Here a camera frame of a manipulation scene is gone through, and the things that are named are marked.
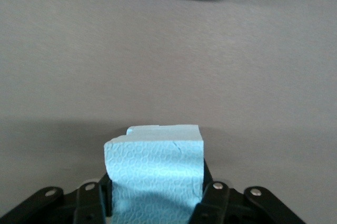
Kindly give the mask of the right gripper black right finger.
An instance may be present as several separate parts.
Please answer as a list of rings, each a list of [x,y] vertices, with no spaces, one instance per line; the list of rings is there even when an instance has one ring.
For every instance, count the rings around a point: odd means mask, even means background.
[[[306,224],[270,190],[248,187],[243,193],[214,180],[204,162],[203,197],[189,224]]]

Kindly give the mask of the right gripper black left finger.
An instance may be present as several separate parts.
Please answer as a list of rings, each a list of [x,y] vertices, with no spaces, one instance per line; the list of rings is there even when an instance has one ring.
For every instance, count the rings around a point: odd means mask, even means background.
[[[0,224],[107,224],[112,209],[112,181],[104,174],[67,194],[42,188],[0,217]]]

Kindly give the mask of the light blue foam block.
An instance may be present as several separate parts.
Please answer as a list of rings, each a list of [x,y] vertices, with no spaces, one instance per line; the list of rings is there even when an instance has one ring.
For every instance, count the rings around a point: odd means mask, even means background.
[[[187,224],[201,201],[204,141],[197,125],[132,126],[104,144],[111,224]]]

